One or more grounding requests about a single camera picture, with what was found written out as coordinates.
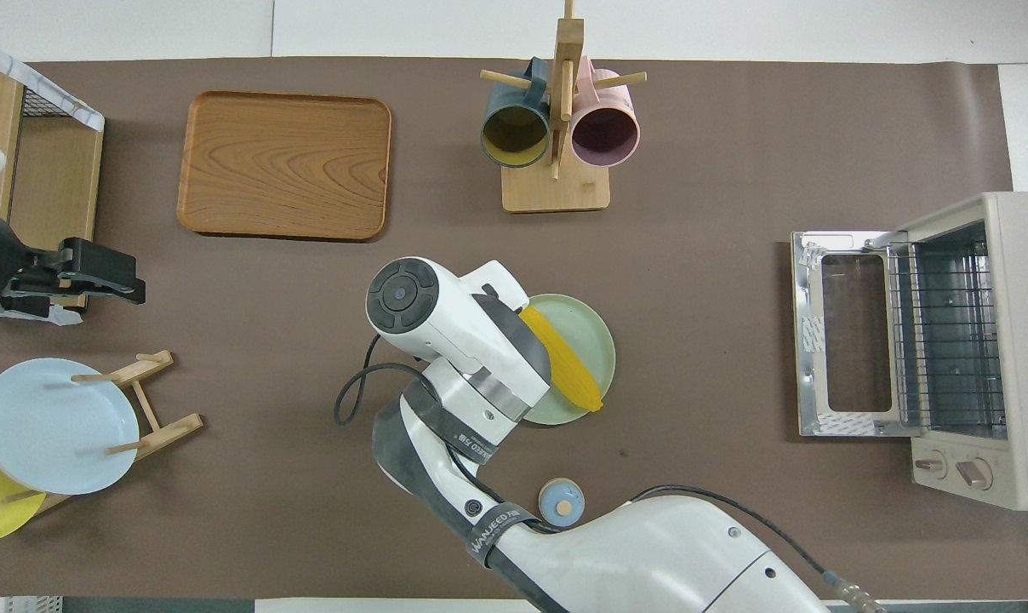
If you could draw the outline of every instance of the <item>white floor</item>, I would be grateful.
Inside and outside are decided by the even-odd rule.
[[[561,0],[0,0],[24,62],[269,56],[550,57]],[[586,51],[623,59],[1000,66],[1013,185],[1028,190],[1028,0],[579,0]],[[521,613],[524,603],[484,601]],[[447,601],[378,601],[389,613]],[[481,610],[481,601],[464,601]],[[362,611],[265,601],[262,613]]]

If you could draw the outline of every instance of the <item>mug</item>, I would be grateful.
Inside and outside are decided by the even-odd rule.
[[[639,146],[639,122],[627,85],[595,89],[593,81],[617,77],[612,70],[593,70],[591,60],[579,62],[577,89],[572,101],[571,148],[591,166],[616,166]]]
[[[491,85],[480,128],[480,145],[497,164],[522,168],[541,159],[548,151],[549,105],[545,94],[548,63],[534,58],[525,73],[514,77],[524,77],[530,85],[528,88],[503,82]]]

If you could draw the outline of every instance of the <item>toaster oven door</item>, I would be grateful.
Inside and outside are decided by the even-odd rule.
[[[798,425],[809,436],[912,436],[894,338],[897,257],[885,231],[792,235]]]

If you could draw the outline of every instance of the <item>green plate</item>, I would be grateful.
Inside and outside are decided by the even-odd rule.
[[[529,298],[529,306],[541,311],[557,333],[567,341],[576,356],[592,375],[600,396],[609,391],[616,373],[616,346],[603,319],[580,299],[563,294],[539,294]],[[577,407],[557,389],[549,389],[545,397],[529,408],[525,419],[542,426],[571,423],[589,411]]]

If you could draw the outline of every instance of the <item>mug handle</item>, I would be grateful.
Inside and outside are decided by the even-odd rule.
[[[583,56],[579,60],[579,78],[576,79],[576,84],[579,85],[579,94],[589,97],[591,104],[600,102],[596,86],[593,86],[593,62],[589,62],[589,56]]]
[[[548,86],[548,62],[540,58],[529,60],[529,66],[525,69],[525,78],[529,80],[529,88],[525,92],[525,104],[530,107],[541,105],[542,98],[545,97],[545,88]]]

